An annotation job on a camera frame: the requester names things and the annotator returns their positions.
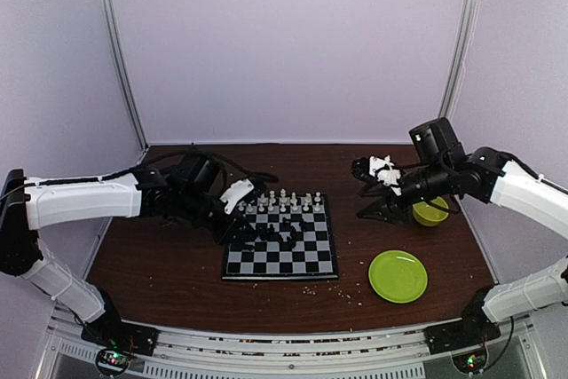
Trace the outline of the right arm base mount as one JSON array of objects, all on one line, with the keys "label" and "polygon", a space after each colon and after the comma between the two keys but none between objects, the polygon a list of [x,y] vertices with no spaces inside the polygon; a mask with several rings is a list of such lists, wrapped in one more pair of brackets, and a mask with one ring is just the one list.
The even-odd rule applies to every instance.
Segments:
[{"label": "right arm base mount", "polygon": [[454,367],[463,374],[484,372],[490,365],[487,343],[501,336],[500,327],[491,322],[479,304],[467,306],[458,320],[424,329],[431,355],[451,352]]}]

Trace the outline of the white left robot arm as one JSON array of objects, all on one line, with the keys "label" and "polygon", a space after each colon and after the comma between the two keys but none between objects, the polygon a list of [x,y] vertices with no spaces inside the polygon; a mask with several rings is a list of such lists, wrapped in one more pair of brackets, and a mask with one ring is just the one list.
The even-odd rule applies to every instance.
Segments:
[{"label": "white left robot arm", "polygon": [[1,280],[21,281],[62,304],[109,347],[128,329],[111,296],[90,284],[42,240],[44,229],[99,219],[162,217],[207,230],[219,245],[253,229],[239,204],[263,192],[268,177],[223,155],[182,151],[178,162],[147,159],[126,170],[36,178],[11,170],[1,192]]}]

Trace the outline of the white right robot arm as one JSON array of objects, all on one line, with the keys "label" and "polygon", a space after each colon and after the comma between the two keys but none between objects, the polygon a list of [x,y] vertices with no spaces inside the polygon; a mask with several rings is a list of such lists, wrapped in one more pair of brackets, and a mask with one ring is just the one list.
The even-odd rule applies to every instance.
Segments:
[{"label": "white right robot arm", "polygon": [[[402,166],[390,157],[361,157],[351,164],[351,174],[364,182],[359,194],[371,197],[358,211],[362,219],[397,224],[419,202],[432,204],[438,196],[471,198],[505,209],[507,219],[519,217],[521,225],[501,225],[503,233],[486,244],[493,255],[509,250],[519,253],[513,233],[521,235],[520,246],[534,249],[538,241],[567,237],[567,191],[535,172],[512,153],[483,146],[468,154],[445,118],[425,122],[410,130],[419,161]],[[455,325],[455,337],[474,344],[496,324],[520,314],[534,312],[567,300],[567,258],[545,265],[552,257],[547,249],[538,256],[541,269],[517,280],[480,289]]]}]

